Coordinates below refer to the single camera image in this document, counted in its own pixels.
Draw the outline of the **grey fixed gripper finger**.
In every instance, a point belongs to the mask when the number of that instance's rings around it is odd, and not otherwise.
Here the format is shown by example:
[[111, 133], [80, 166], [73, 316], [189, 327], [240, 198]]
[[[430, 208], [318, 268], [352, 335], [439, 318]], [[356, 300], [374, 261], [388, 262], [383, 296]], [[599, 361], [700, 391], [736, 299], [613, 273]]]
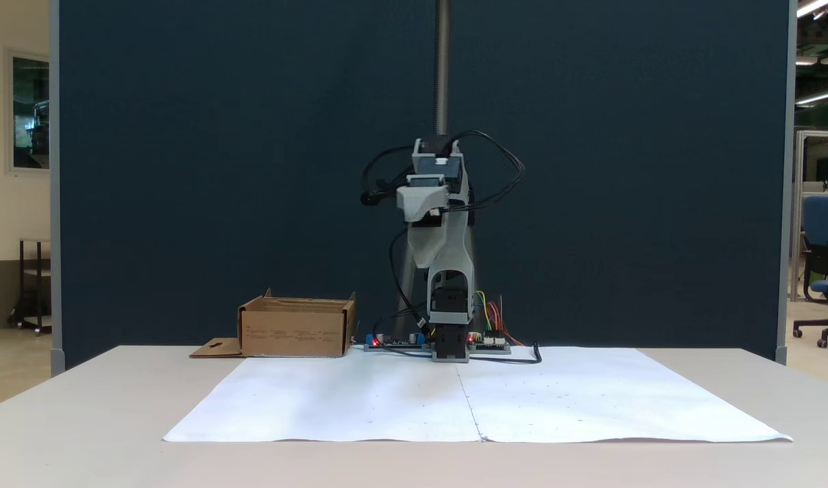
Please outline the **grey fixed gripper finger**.
[[445, 226], [412, 226], [411, 253], [417, 268], [429, 268], [447, 241]]

